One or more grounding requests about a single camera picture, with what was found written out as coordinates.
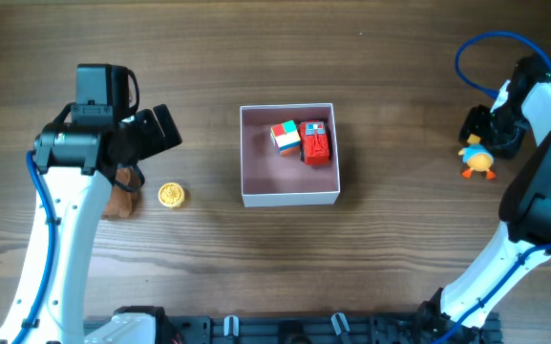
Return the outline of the yellow duck toy blue hat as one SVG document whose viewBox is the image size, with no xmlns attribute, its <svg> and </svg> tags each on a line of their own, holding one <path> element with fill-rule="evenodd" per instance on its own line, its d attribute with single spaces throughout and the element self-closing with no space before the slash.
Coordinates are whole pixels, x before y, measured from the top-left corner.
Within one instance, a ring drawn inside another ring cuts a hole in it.
<svg viewBox="0 0 551 344">
<path fill-rule="evenodd" d="M 470 179 L 474 172 L 482 173 L 486 180 L 494 180 L 496 173 L 491 170 L 494 164 L 494 157 L 489 151 L 480 144 L 480 137 L 471 134 L 467 139 L 468 145 L 458 151 L 462 157 L 462 162 L 467 168 L 461 173 L 461 176 Z"/>
</svg>

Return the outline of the yellow round toy wheel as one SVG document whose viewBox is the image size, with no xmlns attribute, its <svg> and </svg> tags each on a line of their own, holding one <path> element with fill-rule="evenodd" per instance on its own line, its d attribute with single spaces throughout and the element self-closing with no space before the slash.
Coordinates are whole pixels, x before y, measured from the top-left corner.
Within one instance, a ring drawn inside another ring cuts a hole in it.
<svg viewBox="0 0 551 344">
<path fill-rule="evenodd" d="M 165 183 L 159 189 L 158 199 L 165 207 L 177 208 L 185 201 L 185 191 L 178 183 Z"/>
</svg>

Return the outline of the brown plush toy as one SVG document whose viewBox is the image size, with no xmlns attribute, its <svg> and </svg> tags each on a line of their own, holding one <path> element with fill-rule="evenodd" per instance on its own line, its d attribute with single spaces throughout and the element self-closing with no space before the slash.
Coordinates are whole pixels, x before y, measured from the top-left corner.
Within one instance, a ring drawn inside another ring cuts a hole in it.
<svg viewBox="0 0 551 344">
<path fill-rule="evenodd" d="M 130 168 L 119 168 L 117 170 L 117 181 L 125 185 L 135 183 L 138 177 Z M 102 219 L 129 218 L 132 214 L 134 204 L 137 200 L 137 192 L 127 192 L 117 185 L 114 185 L 110 199 L 101 215 Z"/>
</svg>

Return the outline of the colourful puzzle cube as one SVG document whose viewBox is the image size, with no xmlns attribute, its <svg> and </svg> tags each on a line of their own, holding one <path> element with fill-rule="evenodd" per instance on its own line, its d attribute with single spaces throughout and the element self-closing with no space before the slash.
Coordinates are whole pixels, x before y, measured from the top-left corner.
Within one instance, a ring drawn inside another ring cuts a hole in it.
<svg viewBox="0 0 551 344">
<path fill-rule="evenodd" d="M 272 126 L 270 137 L 280 156 L 298 151 L 301 148 L 301 138 L 294 120 Z"/>
</svg>

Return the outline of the red toy truck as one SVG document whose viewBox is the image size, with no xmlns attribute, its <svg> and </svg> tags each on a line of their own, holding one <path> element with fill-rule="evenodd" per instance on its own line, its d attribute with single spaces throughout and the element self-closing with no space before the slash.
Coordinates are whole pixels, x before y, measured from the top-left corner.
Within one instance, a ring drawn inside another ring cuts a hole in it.
<svg viewBox="0 0 551 344">
<path fill-rule="evenodd" d="M 300 124 L 301 160 L 306 165 L 325 165 L 330 162 L 330 148 L 326 124 L 309 120 Z"/>
</svg>

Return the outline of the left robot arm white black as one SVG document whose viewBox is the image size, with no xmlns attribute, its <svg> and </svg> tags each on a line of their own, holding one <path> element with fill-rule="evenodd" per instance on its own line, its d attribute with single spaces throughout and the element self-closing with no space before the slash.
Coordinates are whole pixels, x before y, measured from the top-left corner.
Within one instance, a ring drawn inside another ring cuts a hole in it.
<svg viewBox="0 0 551 344">
<path fill-rule="evenodd" d="M 76 68 L 75 100 L 35 138 L 26 163 L 36 189 L 30 242 L 0 343 L 81 343 L 95 232 L 121 167 L 181 144 L 168 108 L 140 110 L 132 70 Z"/>
</svg>

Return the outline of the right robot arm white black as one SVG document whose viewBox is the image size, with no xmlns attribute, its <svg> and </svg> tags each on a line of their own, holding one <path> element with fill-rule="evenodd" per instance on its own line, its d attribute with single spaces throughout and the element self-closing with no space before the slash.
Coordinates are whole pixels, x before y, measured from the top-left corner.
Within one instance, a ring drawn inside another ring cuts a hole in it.
<svg viewBox="0 0 551 344">
<path fill-rule="evenodd" d="M 498 228 L 454 282 L 415 314 L 414 343 L 474 343 L 495 305 L 532 269 L 551 259 L 551 59 L 521 58 L 490 107 L 471 109 L 459 133 L 465 161 L 486 153 L 512 159 L 526 132 L 537 149 L 509 184 Z"/>
</svg>

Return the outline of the white square box pink interior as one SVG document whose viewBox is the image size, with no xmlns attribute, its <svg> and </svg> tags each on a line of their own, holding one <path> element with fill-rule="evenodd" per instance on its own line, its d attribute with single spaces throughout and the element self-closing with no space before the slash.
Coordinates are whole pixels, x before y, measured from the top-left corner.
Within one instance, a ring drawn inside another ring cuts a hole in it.
<svg viewBox="0 0 551 344">
<path fill-rule="evenodd" d="M 322 121 L 329 162 L 304 163 L 301 150 L 281 155 L 270 129 L 288 120 Z M 336 122 L 331 103 L 245 105 L 240 108 L 241 194 L 246 207 L 334 204 L 341 192 Z"/>
</svg>

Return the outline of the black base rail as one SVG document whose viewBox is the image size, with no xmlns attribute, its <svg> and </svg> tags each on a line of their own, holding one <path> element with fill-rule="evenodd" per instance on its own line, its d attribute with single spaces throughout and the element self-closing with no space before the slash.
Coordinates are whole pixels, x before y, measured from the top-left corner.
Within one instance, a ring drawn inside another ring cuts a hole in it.
<svg viewBox="0 0 551 344">
<path fill-rule="evenodd" d="M 413 315 L 409 312 L 346 317 L 344 330 L 335 328 L 332 316 L 248 317 L 235 319 L 228 330 L 222 318 L 171 316 L 179 343 L 363 343 L 413 344 Z"/>
</svg>

